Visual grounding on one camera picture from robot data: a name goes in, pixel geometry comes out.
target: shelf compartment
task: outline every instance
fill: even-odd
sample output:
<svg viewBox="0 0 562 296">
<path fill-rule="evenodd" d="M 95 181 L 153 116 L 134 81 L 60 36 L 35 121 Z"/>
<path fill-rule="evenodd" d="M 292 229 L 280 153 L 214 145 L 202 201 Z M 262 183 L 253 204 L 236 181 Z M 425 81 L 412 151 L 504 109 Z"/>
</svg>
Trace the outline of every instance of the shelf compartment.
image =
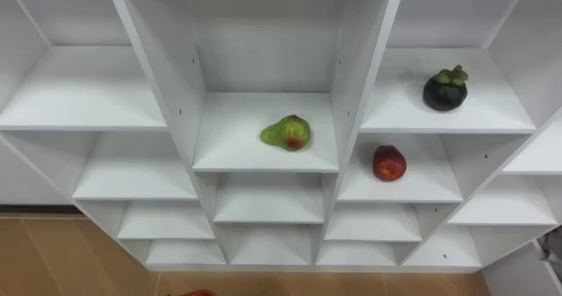
<svg viewBox="0 0 562 296">
<path fill-rule="evenodd" d="M 231 264 L 310 265 L 311 226 L 223 226 Z"/>
<path fill-rule="evenodd" d="M 396 266 L 393 247 L 375 242 L 324 242 L 316 265 Z"/>
<path fill-rule="evenodd" d="M 147 265 L 226 264 L 216 242 L 206 240 L 154 240 Z"/>
<path fill-rule="evenodd" d="M 388 183 L 372 173 L 372 155 L 392 144 L 406 158 L 404 176 Z M 360 134 L 343 179 L 338 201 L 455 203 L 463 200 L 438 135 Z"/>
<path fill-rule="evenodd" d="M 423 86 L 441 69 L 461 64 L 468 97 L 452 112 L 436 112 Z M 485 49 L 387 49 L 360 131 L 440 134 L 528 134 L 536 128 Z"/>
<path fill-rule="evenodd" d="M 195 203 L 131 202 L 121 221 L 119 239 L 214 239 Z"/>
<path fill-rule="evenodd" d="M 338 204 L 326 240 L 419 242 L 422 235 L 414 209 L 401 204 Z"/>
<path fill-rule="evenodd" d="M 52 47 L 0 114 L 3 130 L 166 130 L 130 47 Z"/>
<path fill-rule="evenodd" d="M 450 220 L 459 225 L 557 225 L 531 177 L 498 176 Z"/>
<path fill-rule="evenodd" d="M 558 117 L 502 171 L 504 174 L 562 174 L 562 118 Z"/>
<path fill-rule="evenodd" d="M 288 115 L 312 129 L 309 145 L 297 152 L 260 141 L 261 131 Z M 196 171 L 337 172 L 338 157 L 330 96 L 312 93 L 208 93 Z"/>
<path fill-rule="evenodd" d="M 74 199 L 196 199 L 168 133 L 101 134 Z"/>
<path fill-rule="evenodd" d="M 470 231 L 448 226 L 433 234 L 402 265 L 480 268 L 482 263 Z"/>
<path fill-rule="evenodd" d="M 215 222 L 322 223 L 318 174 L 220 175 Z"/>
</svg>

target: white cubby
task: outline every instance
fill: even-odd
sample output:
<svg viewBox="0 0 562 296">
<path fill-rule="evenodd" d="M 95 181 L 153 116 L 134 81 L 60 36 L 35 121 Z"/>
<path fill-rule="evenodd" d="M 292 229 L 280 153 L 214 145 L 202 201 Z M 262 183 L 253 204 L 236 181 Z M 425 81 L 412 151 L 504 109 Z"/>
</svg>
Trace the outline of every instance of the white cubby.
<svg viewBox="0 0 562 296">
<path fill-rule="evenodd" d="M 223 226 L 227 257 L 236 265 L 311 265 L 311 226 Z"/>
<path fill-rule="evenodd" d="M 373 175 L 372 155 L 392 144 L 407 162 L 393 183 Z M 441 139 L 435 134 L 360 134 L 337 198 L 342 202 L 459 203 L 463 200 Z"/>
<path fill-rule="evenodd" d="M 184 203 L 131 202 L 119 239 L 214 239 L 201 207 Z"/>
<path fill-rule="evenodd" d="M 262 129 L 291 114 L 314 128 L 308 148 L 288 153 L 259 140 Z M 338 170 L 328 94 L 209 93 L 201 121 L 195 171 Z"/>
<path fill-rule="evenodd" d="M 223 174 L 214 221 L 303 223 L 324 221 L 321 177 L 316 174 Z"/>
<path fill-rule="evenodd" d="M 326 242 L 318 265 L 396 266 L 394 249 L 380 242 Z"/>
<path fill-rule="evenodd" d="M 463 108 L 436 112 L 421 99 L 437 71 L 460 64 L 470 77 Z M 526 134 L 535 125 L 485 49 L 388 49 L 360 130 L 408 133 Z"/>
<path fill-rule="evenodd" d="M 462 228 L 443 228 L 406 260 L 404 266 L 479 268 L 482 263 L 471 233 Z"/>
<path fill-rule="evenodd" d="M 147 264 L 226 264 L 216 242 L 204 240 L 154 240 L 148 251 Z"/>
<path fill-rule="evenodd" d="M 503 168 L 504 174 L 562 174 L 562 117 L 557 116 L 512 162 Z"/>
<path fill-rule="evenodd" d="M 562 223 L 562 0 L 451 1 L 0 0 L 0 174 L 149 269 L 477 271 Z"/>
<path fill-rule="evenodd" d="M 558 221 L 532 178 L 500 176 L 466 203 L 448 223 L 555 226 Z"/>
<path fill-rule="evenodd" d="M 166 130 L 166 122 L 130 47 L 67 46 L 37 60 L 0 129 Z"/>
<path fill-rule="evenodd" d="M 197 200 L 168 133 L 102 134 L 72 197 L 78 200 Z"/>
<path fill-rule="evenodd" d="M 415 211 L 401 204 L 336 205 L 326 240 L 419 242 Z"/>
</svg>

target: red apple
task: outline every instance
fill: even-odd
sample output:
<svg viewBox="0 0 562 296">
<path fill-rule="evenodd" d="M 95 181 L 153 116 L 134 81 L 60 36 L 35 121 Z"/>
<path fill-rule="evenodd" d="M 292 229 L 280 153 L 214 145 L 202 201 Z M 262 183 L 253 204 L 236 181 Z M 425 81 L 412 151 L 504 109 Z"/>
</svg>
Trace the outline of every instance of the red apple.
<svg viewBox="0 0 562 296">
<path fill-rule="evenodd" d="M 406 172 L 406 159 L 394 146 L 380 146 L 372 157 L 372 173 L 382 181 L 401 178 Z"/>
</svg>

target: green pear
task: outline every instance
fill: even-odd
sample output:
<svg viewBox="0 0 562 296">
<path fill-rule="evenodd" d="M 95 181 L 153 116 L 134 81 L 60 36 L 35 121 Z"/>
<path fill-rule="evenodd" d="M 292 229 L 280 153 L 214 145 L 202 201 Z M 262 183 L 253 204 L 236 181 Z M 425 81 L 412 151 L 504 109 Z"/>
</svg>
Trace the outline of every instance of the green pear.
<svg viewBox="0 0 562 296">
<path fill-rule="evenodd" d="M 297 151 L 310 141 L 310 126 L 297 115 L 286 116 L 263 129 L 260 139 L 272 146 Z"/>
</svg>

